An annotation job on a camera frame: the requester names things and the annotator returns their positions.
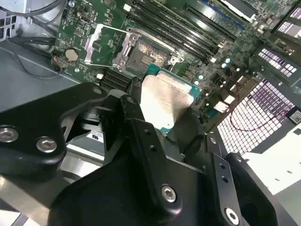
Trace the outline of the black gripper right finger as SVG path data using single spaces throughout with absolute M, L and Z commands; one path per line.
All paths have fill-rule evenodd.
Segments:
M 181 162 L 201 171 L 206 226 L 280 226 L 279 203 L 237 154 L 223 157 L 219 143 L 204 132 L 199 117 L 183 110 L 170 133 Z

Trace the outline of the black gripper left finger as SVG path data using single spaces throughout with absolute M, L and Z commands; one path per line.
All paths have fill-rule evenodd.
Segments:
M 0 114 L 0 173 L 33 194 L 48 183 L 37 199 L 54 194 L 54 178 L 66 156 L 66 139 L 76 118 L 96 107 L 111 124 L 104 129 L 105 145 L 113 155 L 108 164 L 130 154 L 146 178 L 151 203 L 162 216 L 176 216 L 182 198 L 169 175 L 167 158 L 152 124 L 144 120 L 132 96 L 108 95 L 92 83 L 82 83 Z

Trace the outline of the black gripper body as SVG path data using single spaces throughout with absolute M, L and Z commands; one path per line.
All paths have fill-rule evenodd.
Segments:
M 52 226 L 218 226 L 219 216 L 206 192 L 206 177 L 168 158 L 182 196 L 182 211 L 164 218 L 151 203 L 146 178 L 130 154 L 103 166 L 65 188 L 50 211 Z

